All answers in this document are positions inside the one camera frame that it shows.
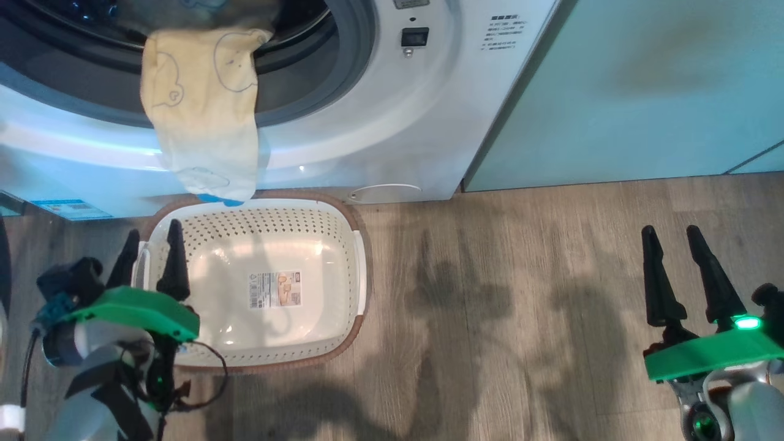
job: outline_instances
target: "washing machine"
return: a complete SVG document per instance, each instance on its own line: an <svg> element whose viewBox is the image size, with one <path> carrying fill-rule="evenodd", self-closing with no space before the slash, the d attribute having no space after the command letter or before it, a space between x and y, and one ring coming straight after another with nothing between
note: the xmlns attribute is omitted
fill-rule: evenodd
<svg viewBox="0 0 784 441"><path fill-rule="evenodd" d="M3 0L0 190L72 220L147 216L183 193L140 102L145 36L118 26L134 2L154 4ZM449 199L557 3L285 0L254 53L258 188Z"/></svg>

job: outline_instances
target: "white plastic basket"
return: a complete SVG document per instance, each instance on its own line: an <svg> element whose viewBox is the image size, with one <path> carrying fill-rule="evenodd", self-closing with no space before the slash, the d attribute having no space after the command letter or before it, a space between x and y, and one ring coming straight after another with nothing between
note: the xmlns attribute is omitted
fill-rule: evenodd
<svg viewBox="0 0 784 441"><path fill-rule="evenodd" d="M236 208L194 199L168 206L140 246L135 279L145 289L154 290L163 273L172 219L183 226L191 284L185 303L201 317L198 340L234 372L323 363L356 337L367 264L362 236L342 203L287 191ZM175 363L220 369L211 352L193 344Z"/></svg>

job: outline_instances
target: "barcode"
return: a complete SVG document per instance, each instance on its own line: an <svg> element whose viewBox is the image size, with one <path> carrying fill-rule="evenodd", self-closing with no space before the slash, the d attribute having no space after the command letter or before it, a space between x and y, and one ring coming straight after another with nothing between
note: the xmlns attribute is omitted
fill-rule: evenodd
<svg viewBox="0 0 784 441"><path fill-rule="evenodd" d="M259 308L259 276L258 275L256 274L250 275L248 288L250 294L250 308L258 309Z"/></svg>

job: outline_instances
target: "product label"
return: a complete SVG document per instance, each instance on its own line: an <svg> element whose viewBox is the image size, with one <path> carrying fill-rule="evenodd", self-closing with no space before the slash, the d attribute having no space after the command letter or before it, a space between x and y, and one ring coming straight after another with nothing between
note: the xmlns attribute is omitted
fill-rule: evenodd
<svg viewBox="0 0 784 441"><path fill-rule="evenodd" d="M69 221L89 221L96 219L111 219L109 213L98 210L96 207L82 201L81 199L58 199L51 201L30 201L31 204L39 206L57 216L65 217Z"/></svg>
<svg viewBox="0 0 784 441"><path fill-rule="evenodd" d="M430 0L394 0L394 6L398 9L415 8L417 6L427 6Z"/></svg>
<svg viewBox="0 0 784 441"><path fill-rule="evenodd" d="M251 309L282 308L302 304L299 271L256 272L248 275Z"/></svg>
<svg viewBox="0 0 784 441"><path fill-rule="evenodd" d="M491 16L481 50L514 49L527 23L519 14Z"/></svg>

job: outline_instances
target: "washing machine label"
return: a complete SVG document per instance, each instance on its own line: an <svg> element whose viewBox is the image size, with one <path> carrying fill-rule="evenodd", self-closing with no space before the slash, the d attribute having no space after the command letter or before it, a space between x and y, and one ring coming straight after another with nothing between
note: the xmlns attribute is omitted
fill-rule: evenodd
<svg viewBox="0 0 784 441"><path fill-rule="evenodd" d="M417 6L427 6L430 0L394 0L394 5L398 9L415 8Z"/></svg>
<svg viewBox="0 0 784 441"><path fill-rule="evenodd" d="M481 50L499 51L514 49L523 34L527 21L519 14L491 16Z"/></svg>
<svg viewBox="0 0 784 441"><path fill-rule="evenodd" d="M81 199L30 201L30 203L57 216L65 217L69 221L94 221L97 219L111 219L113 217Z"/></svg>

